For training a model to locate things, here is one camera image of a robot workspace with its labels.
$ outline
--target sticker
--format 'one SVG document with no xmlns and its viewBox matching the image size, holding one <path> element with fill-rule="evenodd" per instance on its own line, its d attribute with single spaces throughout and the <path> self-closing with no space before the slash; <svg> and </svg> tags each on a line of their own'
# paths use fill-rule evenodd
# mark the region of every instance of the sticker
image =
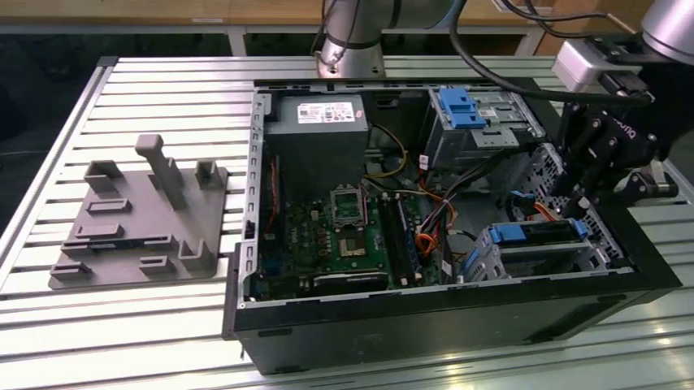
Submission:
<svg viewBox="0 0 694 390">
<path fill-rule="evenodd" d="M 225 19 L 217 18 L 194 18 L 191 19 L 194 23 L 223 23 Z"/>
<path fill-rule="evenodd" d="M 301 124 L 337 124 L 357 120 L 350 102 L 299 104 L 298 119 Z"/>
<path fill-rule="evenodd" d="M 481 116 L 489 116 L 492 118 L 496 118 L 497 117 L 497 111 L 494 111 L 494 109 L 489 109 L 489 110 L 477 110 L 477 112 L 480 113 Z"/>
<path fill-rule="evenodd" d="M 430 169 L 430 156 L 426 154 L 420 155 L 420 169 L 425 171 Z"/>
<path fill-rule="evenodd" d="M 446 275 L 453 276 L 454 275 L 454 269 L 449 262 L 442 261 L 442 270 L 446 272 Z"/>
</svg>

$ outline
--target black cable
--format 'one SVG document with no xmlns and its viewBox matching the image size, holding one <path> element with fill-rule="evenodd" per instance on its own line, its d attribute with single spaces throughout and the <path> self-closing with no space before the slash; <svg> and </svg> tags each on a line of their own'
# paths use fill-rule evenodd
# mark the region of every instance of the black cable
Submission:
<svg viewBox="0 0 694 390">
<path fill-rule="evenodd" d="M 314 43 L 311 43 L 311 51 L 310 51 L 311 56 L 315 53 L 315 45 L 318 44 L 318 40 L 321 39 L 321 36 L 325 34 L 327 15 L 333 14 L 335 2 L 338 2 L 338 0 L 333 0 L 333 2 L 330 3 L 330 7 L 327 8 L 327 15 L 326 15 L 326 0 L 322 0 L 322 1 L 323 1 L 323 5 L 321 7 L 321 27 L 318 28 L 318 32 L 315 33 Z"/>
<path fill-rule="evenodd" d="M 350 44 L 350 41 L 351 41 L 351 36 L 355 32 L 355 26 L 357 26 L 357 15 L 359 14 L 359 5 L 362 4 L 362 0 L 357 0 L 357 5 L 355 5 L 355 14 L 353 15 L 351 17 L 351 26 L 350 26 L 350 33 L 347 34 L 347 41 L 345 41 L 345 46 L 343 46 L 343 49 L 342 51 L 339 52 L 339 54 L 335 56 L 335 59 L 331 61 L 331 62 L 326 62 L 323 61 L 323 56 L 319 57 L 321 59 L 321 62 L 323 63 L 323 65 L 331 67 L 334 66 L 341 59 L 343 59 L 345 57 L 345 53 L 347 52 L 347 45 Z"/>
<path fill-rule="evenodd" d="M 461 13 L 464 11 L 465 2 L 458 4 L 458 8 L 456 9 L 456 14 L 461 17 Z M 520 95 L 528 98 L 536 98 L 542 100 L 553 100 L 556 102 L 573 102 L 573 103 L 594 103 L 594 104 L 605 104 L 613 106 L 645 106 L 652 103 L 652 98 L 649 96 L 641 97 L 622 97 L 613 96 L 602 93 L 573 93 L 573 92 L 558 92 L 558 91 L 548 91 L 546 89 L 530 90 L 524 87 L 516 85 L 512 81 L 505 79 L 497 73 L 490 71 L 488 67 L 482 65 L 478 59 L 470 54 L 468 48 L 464 46 L 461 42 L 461 37 L 458 36 L 458 28 L 457 24 L 452 23 L 449 28 L 449 36 L 452 40 L 452 44 L 454 45 L 456 51 L 458 55 L 464 58 L 470 68 L 480 73 L 480 75 L 493 81 L 500 87 L 505 90 L 518 93 Z"/>
<path fill-rule="evenodd" d="M 465 231 L 465 230 L 461 230 L 460 232 L 461 232 L 461 234 L 462 234 L 464 236 L 466 236 L 468 238 L 470 238 L 470 239 L 473 240 L 473 242 L 478 242 L 478 236 L 476 236 L 473 233 L 470 233 L 470 232 L 468 232 L 468 231 Z"/>
<path fill-rule="evenodd" d="M 536 8 L 536 4 L 533 4 L 533 0 L 525 0 L 525 6 L 529 8 L 530 14 L 540 16 L 540 12 Z M 517 11 L 521 11 L 513 4 L 512 7 L 509 7 L 513 13 L 517 15 L 521 15 Z M 564 38 L 564 39 L 585 39 L 590 37 L 590 34 L 586 34 L 585 32 L 564 32 L 557 31 L 554 28 L 550 27 L 550 25 L 544 22 L 542 20 L 537 20 L 538 24 L 541 25 L 542 29 L 546 31 L 548 34 L 550 34 L 553 37 Z"/>
<path fill-rule="evenodd" d="M 534 20 L 536 22 L 566 22 L 569 20 L 581 20 L 581 19 L 593 19 L 593 18 L 604 18 L 608 19 L 608 12 L 588 12 L 585 14 L 574 14 L 574 15 L 561 15 L 561 16 L 542 16 L 533 15 L 528 12 L 524 12 L 518 7 L 516 7 L 510 0 L 501 0 L 509 11 L 512 11 L 518 16 L 525 19 Z"/>
</svg>

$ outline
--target cable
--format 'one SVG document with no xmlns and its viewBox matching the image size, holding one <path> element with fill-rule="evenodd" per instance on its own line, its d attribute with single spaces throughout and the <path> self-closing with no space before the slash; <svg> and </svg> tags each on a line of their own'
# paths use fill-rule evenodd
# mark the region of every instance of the cable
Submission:
<svg viewBox="0 0 694 390">
<path fill-rule="evenodd" d="M 533 0 L 525 0 L 525 6 L 529 8 L 530 14 L 540 16 L 540 12 L 536 8 L 536 4 L 533 4 Z M 512 12 L 517 15 L 521 15 L 517 11 L 524 13 L 518 7 L 516 7 L 513 4 L 510 6 L 506 6 Z M 590 34 L 586 34 L 585 32 L 561 32 L 557 31 L 554 28 L 550 27 L 550 25 L 544 22 L 542 20 L 537 20 L 538 24 L 541 25 L 542 29 L 546 31 L 548 34 L 550 34 L 553 37 L 564 38 L 564 39 L 585 39 L 590 37 Z"/>
<path fill-rule="evenodd" d="M 318 44 L 318 40 L 321 39 L 321 36 L 326 33 L 326 23 L 327 23 L 327 17 L 333 14 L 333 9 L 335 8 L 335 3 L 338 0 L 333 0 L 330 3 L 330 7 L 327 8 L 327 15 L 326 15 L 326 1 L 322 0 L 322 7 L 321 7 L 321 27 L 318 28 L 318 33 L 314 37 L 314 43 L 311 43 L 311 51 L 310 55 L 315 55 L 315 45 Z"/>
<path fill-rule="evenodd" d="M 381 129 L 381 131 L 385 132 L 386 135 L 395 141 L 395 143 L 401 147 L 401 153 L 402 153 L 401 166 L 394 171 L 385 172 L 385 173 L 369 173 L 369 174 L 365 175 L 365 177 L 367 177 L 367 178 L 381 179 L 381 178 L 385 178 L 385 177 L 389 177 L 389 176 L 394 176 L 398 173 L 401 173 L 401 171 L 405 169 L 405 166 L 409 163 L 409 152 L 405 149 L 405 145 L 402 144 L 401 140 L 398 140 L 398 137 L 395 136 L 395 134 L 393 134 L 391 130 L 389 130 L 386 127 L 383 127 L 383 126 L 381 126 L 379 124 L 375 124 L 375 123 L 373 123 L 373 126 L 375 128 L 378 128 L 378 129 Z"/>
<path fill-rule="evenodd" d="M 379 189 L 381 191 L 383 191 L 385 193 L 411 193 L 414 195 L 422 195 L 422 196 L 426 196 L 429 195 L 428 193 L 421 193 L 420 191 L 411 191 L 409 189 L 393 189 L 393 188 L 386 188 L 382 184 L 379 184 L 377 182 L 377 180 L 371 179 L 370 177 L 366 177 L 365 176 L 365 180 L 377 188 Z"/>
<path fill-rule="evenodd" d="M 542 16 L 529 14 L 524 12 L 517 6 L 513 5 L 512 0 L 501 0 L 509 11 L 512 11 L 518 16 L 525 19 L 540 21 L 540 22 L 566 22 L 569 20 L 581 20 L 581 19 L 593 19 L 593 18 L 604 18 L 608 19 L 608 12 L 588 12 L 585 14 L 574 14 L 574 15 L 560 15 L 560 16 Z"/>
<path fill-rule="evenodd" d="M 464 6 L 466 2 L 461 2 L 456 9 L 456 14 L 461 17 L 461 12 L 464 11 Z M 464 46 L 461 42 L 461 37 L 458 36 L 458 28 L 456 23 L 452 23 L 449 28 L 449 36 L 452 40 L 452 44 L 454 45 L 456 51 L 460 56 L 466 61 L 470 68 L 480 73 L 481 76 L 486 77 L 490 81 L 498 84 L 504 89 L 524 95 L 528 98 L 537 98 L 544 100 L 553 100 L 556 102 L 574 102 L 574 103 L 597 103 L 605 105 L 616 105 L 616 106 L 645 106 L 652 103 L 652 98 L 649 96 L 642 97 L 622 97 L 613 96 L 601 93 L 572 93 L 572 92 L 558 92 L 558 91 L 548 91 L 545 89 L 541 90 L 530 90 L 524 87 L 516 85 L 512 81 L 505 79 L 497 73 L 490 71 L 488 67 L 482 65 L 476 57 L 468 51 L 468 48 Z"/>
<path fill-rule="evenodd" d="M 273 214 L 270 215 L 269 226 L 265 227 L 265 235 L 270 233 L 275 216 L 278 215 L 278 190 L 275 186 L 275 160 L 270 161 L 270 180 L 273 181 Z"/>
<path fill-rule="evenodd" d="M 323 61 L 323 56 L 319 57 L 319 60 L 323 63 L 323 65 L 326 65 L 329 67 L 335 66 L 335 64 L 339 62 L 339 60 L 343 59 L 345 53 L 347 52 L 347 45 L 350 44 L 350 41 L 351 41 L 351 35 L 355 32 L 357 15 L 359 14 L 359 5 L 361 5 L 361 3 L 362 3 L 362 0 L 357 0 L 355 14 L 351 17 L 350 33 L 347 34 L 347 41 L 345 42 L 345 46 L 343 46 L 342 51 L 339 52 L 339 54 L 334 55 L 334 60 L 331 60 L 330 62 Z"/>
<path fill-rule="evenodd" d="M 558 220 L 558 218 L 554 216 L 553 211 L 548 208 L 548 206 L 545 206 L 538 201 L 536 202 L 536 210 L 538 210 L 541 212 L 541 214 L 545 215 L 545 218 L 548 218 L 548 220 L 550 220 L 550 221 Z"/>
<path fill-rule="evenodd" d="M 529 151 L 530 151 L 530 149 L 528 149 L 528 148 L 505 150 L 505 151 L 500 152 L 498 154 L 496 154 L 494 156 L 492 156 L 490 158 L 485 159 L 474 168 L 468 170 L 460 176 L 460 179 L 456 181 L 454 185 L 452 185 L 452 187 L 444 194 L 442 205 L 426 217 L 426 220 L 422 223 L 421 231 L 429 232 L 434 228 L 434 226 L 437 225 L 437 221 L 444 216 L 444 214 L 442 214 L 442 212 L 445 210 L 444 205 L 449 204 L 454 200 L 454 198 L 458 196 L 457 191 L 460 188 L 464 188 L 465 186 L 468 186 L 469 184 L 474 183 L 477 180 L 484 178 L 497 168 L 497 166 L 501 164 L 501 162 L 504 160 L 506 160 L 508 158 L 510 158 L 514 154 L 526 153 Z"/>
</svg>

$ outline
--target aluminum extrusion table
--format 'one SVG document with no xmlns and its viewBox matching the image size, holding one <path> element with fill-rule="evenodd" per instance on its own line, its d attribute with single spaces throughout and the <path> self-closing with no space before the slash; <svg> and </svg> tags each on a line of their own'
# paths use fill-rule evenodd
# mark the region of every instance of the aluminum extrusion table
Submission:
<svg viewBox="0 0 694 390">
<path fill-rule="evenodd" d="M 562 88 L 552 58 L 484 62 L 504 76 Z M 389 57 L 386 67 L 391 77 L 476 76 L 450 57 Z M 217 158 L 230 170 L 221 252 L 231 253 L 241 238 L 253 81 L 315 76 L 310 58 L 122 58 L 97 68 L 0 241 L 0 389 L 692 385 L 694 192 L 672 167 L 678 199 L 633 213 L 685 287 L 565 341 L 263 377 L 242 358 L 241 344 L 219 339 L 227 258 L 213 279 L 186 284 L 50 289 L 50 267 L 89 188 L 87 163 L 114 159 L 125 170 L 145 168 L 133 149 L 143 132 L 163 135 L 179 167 Z"/>
</svg>

